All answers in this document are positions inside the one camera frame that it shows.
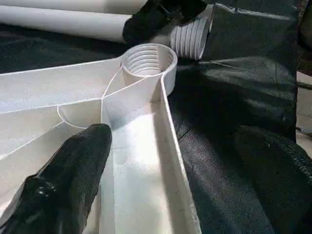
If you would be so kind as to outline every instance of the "black rubber glove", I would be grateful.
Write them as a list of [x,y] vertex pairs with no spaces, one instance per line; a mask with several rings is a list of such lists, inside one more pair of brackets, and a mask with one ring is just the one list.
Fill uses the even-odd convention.
[[112,132],[91,125],[29,176],[0,219],[0,234],[81,234],[98,193]]
[[183,25],[192,21],[206,6],[202,0],[148,0],[125,23],[123,39],[130,46],[148,41],[172,22]]

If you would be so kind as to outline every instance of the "white pipe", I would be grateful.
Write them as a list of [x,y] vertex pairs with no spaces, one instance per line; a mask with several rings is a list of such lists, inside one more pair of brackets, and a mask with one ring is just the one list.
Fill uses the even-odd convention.
[[[0,23],[74,36],[124,42],[125,22],[131,15],[0,6]],[[179,57],[200,59],[210,27],[207,18],[199,18],[183,27],[166,27],[151,40],[170,46]]]
[[0,5],[132,15],[147,0],[0,0]]
[[122,30],[130,17],[130,15],[0,6],[0,23],[115,42],[124,42]]

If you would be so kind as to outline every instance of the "black tarp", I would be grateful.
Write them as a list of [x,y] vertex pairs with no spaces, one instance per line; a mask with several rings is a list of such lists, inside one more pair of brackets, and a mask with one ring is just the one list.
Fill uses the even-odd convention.
[[[200,62],[181,60],[169,96],[204,234],[274,233],[234,146],[238,125],[295,140],[295,0],[225,0]],[[107,59],[123,45],[1,26],[0,71]]]

